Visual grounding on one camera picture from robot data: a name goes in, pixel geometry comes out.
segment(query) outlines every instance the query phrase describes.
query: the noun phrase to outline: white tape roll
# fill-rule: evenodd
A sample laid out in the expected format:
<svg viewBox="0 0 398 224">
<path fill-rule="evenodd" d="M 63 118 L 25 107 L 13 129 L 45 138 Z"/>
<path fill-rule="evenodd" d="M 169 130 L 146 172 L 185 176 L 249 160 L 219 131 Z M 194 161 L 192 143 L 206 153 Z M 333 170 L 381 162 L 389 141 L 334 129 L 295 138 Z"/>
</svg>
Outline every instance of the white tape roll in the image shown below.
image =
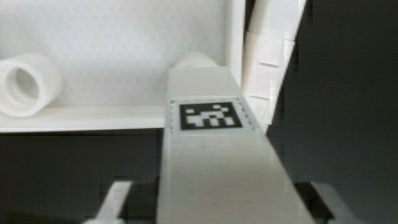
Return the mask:
<svg viewBox="0 0 398 224">
<path fill-rule="evenodd" d="M 32 116 L 59 97 L 63 75 L 52 60 L 27 54 L 0 61 L 0 112 Z"/>
</svg>

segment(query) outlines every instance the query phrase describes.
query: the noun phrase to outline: tape roll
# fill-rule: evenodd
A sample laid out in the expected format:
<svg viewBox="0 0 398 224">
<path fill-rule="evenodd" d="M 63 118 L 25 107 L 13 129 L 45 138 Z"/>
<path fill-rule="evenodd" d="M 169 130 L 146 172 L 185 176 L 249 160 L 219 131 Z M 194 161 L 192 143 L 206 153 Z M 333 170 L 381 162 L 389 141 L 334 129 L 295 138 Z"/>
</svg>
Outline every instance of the tape roll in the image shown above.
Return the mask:
<svg viewBox="0 0 398 224">
<path fill-rule="evenodd" d="M 0 61 L 0 112 L 32 116 L 63 91 L 63 74 L 52 60 L 27 54 Z"/>
</svg>

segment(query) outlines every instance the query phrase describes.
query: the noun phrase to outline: black surface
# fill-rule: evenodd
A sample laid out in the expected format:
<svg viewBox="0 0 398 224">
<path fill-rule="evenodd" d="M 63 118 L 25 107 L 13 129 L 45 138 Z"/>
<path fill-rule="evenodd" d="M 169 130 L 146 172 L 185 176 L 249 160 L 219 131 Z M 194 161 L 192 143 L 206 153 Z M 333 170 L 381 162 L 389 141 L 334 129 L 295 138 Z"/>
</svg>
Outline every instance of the black surface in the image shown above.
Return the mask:
<svg viewBox="0 0 398 224">
<path fill-rule="evenodd" d="M 398 1 L 313 0 L 270 140 L 295 181 L 334 185 L 370 224 L 398 220 Z"/>
<path fill-rule="evenodd" d="M 80 223 L 114 180 L 134 186 L 125 215 L 157 212 L 158 130 L 0 135 L 0 223 Z"/>
</svg>

